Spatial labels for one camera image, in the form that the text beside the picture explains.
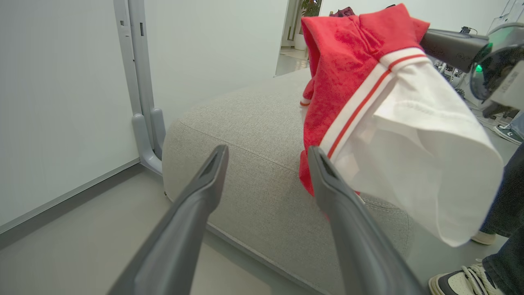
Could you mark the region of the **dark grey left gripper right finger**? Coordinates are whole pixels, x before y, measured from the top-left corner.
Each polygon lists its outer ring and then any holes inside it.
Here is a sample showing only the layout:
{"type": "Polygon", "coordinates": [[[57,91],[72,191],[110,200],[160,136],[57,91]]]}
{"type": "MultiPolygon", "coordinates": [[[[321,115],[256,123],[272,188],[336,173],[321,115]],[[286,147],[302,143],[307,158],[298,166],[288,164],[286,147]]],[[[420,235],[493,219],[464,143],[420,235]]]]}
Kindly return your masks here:
{"type": "Polygon", "coordinates": [[[423,295],[402,256],[318,146],[307,153],[314,197],[330,222],[347,295],[423,295]]]}

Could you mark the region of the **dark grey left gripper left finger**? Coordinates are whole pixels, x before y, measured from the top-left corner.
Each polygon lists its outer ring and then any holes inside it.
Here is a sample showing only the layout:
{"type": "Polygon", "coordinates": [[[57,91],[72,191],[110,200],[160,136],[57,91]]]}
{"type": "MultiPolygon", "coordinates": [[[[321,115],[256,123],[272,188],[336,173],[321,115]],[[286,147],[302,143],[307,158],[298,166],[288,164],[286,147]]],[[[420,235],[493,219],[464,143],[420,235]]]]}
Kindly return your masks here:
{"type": "Polygon", "coordinates": [[[188,295],[208,217],[217,209],[229,150],[218,145],[120,274],[109,295],[188,295]]]}

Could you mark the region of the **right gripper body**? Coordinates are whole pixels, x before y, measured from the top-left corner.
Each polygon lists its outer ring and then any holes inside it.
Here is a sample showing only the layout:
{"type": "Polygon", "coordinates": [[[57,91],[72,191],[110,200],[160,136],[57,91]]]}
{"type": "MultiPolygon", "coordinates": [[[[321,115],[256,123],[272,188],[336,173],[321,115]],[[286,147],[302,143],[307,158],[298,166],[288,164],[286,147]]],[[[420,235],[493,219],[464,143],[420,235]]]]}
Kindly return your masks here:
{"type": "Polygon", "coordinates": [[[490,118],[524,107],[524,25],[506,23],[488,33],[470,73],[470,90],[490,118]]]}

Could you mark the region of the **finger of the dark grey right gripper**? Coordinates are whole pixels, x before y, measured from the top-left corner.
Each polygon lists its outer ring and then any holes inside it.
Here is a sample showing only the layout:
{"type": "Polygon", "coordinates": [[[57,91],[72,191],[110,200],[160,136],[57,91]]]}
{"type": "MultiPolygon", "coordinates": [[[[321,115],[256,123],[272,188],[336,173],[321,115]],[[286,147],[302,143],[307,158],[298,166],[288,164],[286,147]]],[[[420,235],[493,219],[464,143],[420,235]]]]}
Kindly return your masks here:
{"type": "Polygon", "coordinates": [[[488,43],[486,36],[439,29],[428,29],[420,41],[426,54],[462,72],[471,70],[488,43]]]}

